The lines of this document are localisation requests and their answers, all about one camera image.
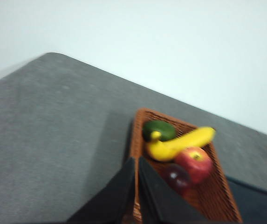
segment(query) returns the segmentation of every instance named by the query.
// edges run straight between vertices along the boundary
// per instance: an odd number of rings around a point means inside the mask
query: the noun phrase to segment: apple stem
[[[198,159],[200,158],[200,156],[199,156],[198,154],[195,154],[195,155],[193,156],[193,158],[194,158],[195,160],[198,160]]]

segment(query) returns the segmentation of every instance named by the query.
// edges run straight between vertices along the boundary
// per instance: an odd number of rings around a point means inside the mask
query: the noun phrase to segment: black object
[[[107,186],[67,222],[52,224],[120,224],[134,201],[134,164],[129,158]],[[267,224],[267,192],[228,178],[245,224]],[[206,220],[176,194],[145,158],[139,159],[139,192],[144,224],[233,224]]]
[[[267,224],[267,191],[231,177],[226,178],[244,223]]]

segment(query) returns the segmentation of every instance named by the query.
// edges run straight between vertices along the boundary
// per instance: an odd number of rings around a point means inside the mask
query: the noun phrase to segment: white wall
[[[267,133],[267,0],[0,0],[0,77],[51,51]]]

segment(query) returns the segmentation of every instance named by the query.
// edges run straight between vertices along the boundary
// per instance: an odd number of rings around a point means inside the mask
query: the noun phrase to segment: plum
[[[186,193],[192,184],[191,178],[187,171],[178,164],[170,164],[166,166],[160,175],[170,186],[170,188],[172,188],[181,196]]]

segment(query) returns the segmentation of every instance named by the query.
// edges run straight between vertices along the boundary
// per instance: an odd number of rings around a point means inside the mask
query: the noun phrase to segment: toy fruit
[[[190,176],[186,170],[174,163],[164,168],[161,172],[161,177],[170,188],[176,191],[179,195],[184,195],[192,184]]]
[[[183,149],[191,146],[203,147],[212,141],[215,130],[211,127],[199,127],[181,137],[160,141],[161,133],[153,131],[151,141],[146,143],[149,156],[157,161],[167,162],[173,160]]]
[[[199,147],[189,147],[176,156],[175,163],[182,166],[190,175],[192,183],[198,184],[211,173],[213,162]]]
[[[161,133],[160,140],[167,141],[174,139],[176,137],[175,128],[162,120],[151,120],[144,124],[143,126],[143,137],[145,141],[151,140],[151,133],[157,131]]]

